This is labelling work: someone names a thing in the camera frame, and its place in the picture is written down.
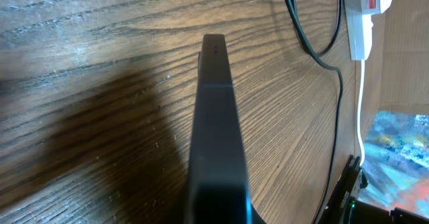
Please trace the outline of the Samsung Galaxy smartphone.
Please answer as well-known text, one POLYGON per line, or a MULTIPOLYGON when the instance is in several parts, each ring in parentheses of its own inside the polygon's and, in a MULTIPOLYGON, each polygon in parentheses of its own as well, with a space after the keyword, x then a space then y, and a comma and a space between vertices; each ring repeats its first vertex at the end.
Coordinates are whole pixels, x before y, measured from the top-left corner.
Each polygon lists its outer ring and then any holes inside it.
POLYGON ((251 197, 225 37, 206 34, 188 163, 185 223, 250 223, 251 197))

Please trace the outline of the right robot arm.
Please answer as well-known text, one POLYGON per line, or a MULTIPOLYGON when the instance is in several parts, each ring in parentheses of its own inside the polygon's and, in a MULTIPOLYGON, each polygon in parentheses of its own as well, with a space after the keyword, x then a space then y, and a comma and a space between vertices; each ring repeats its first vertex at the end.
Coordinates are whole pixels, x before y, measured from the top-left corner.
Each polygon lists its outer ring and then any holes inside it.
POLYGON ((390 211, 358 200, 368 185, 360 157, 349 156, 318 224, 428 224, 428 219, 401 208, 390 211))

